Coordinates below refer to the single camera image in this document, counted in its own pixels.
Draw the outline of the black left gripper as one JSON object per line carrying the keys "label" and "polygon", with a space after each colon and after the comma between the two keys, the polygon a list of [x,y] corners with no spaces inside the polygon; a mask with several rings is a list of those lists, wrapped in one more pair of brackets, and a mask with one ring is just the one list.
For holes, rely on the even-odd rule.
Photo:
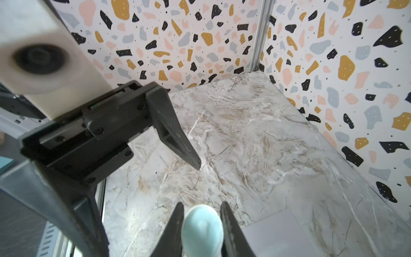
{"label": "black left gripper", "polygon": [[87,257],[109,256],[94,187],[133,157],[128,143],[151,126],[194,169],[201,159],[168,92],[129,82],[20,138],[29,160],[1,173],[1,189],[58,227]]}

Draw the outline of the dark blue glue cap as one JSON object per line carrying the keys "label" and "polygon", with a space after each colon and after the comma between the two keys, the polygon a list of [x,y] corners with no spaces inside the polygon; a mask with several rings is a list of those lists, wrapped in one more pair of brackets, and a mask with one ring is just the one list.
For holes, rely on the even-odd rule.
{"label": "dark blue glue cap", "polygon": [[196,205],[184,217],[182,247],[187,257],[220,257],[224,242],[220,214],[209,205]]}

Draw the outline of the lavender envelope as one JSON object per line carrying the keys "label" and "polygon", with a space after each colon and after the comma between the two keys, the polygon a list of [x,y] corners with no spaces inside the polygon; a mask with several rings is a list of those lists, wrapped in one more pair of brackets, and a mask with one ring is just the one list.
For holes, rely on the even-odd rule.
{"label": "lavender envelope", "polygon": [[257,257],[316,257],[293,213],[285,209],[242,228]]}

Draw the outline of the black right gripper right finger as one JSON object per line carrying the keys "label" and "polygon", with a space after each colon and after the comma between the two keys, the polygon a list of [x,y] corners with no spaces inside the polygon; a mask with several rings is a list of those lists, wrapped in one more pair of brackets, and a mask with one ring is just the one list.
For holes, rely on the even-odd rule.
{"label": "black right gripper right finger", "polygon": [[220,219],[224,232],[222,256],[256,257],[226,201],[222,202],[220,206]]}

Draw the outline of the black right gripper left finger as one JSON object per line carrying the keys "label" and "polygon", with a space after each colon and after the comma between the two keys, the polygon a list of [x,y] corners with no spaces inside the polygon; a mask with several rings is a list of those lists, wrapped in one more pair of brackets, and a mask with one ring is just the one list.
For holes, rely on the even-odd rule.
{"label": "black right gripper left finger", "polygon": [[178,202],[165,227],[151,257],[182,257],[182,227],[184,222],[184,205]]}

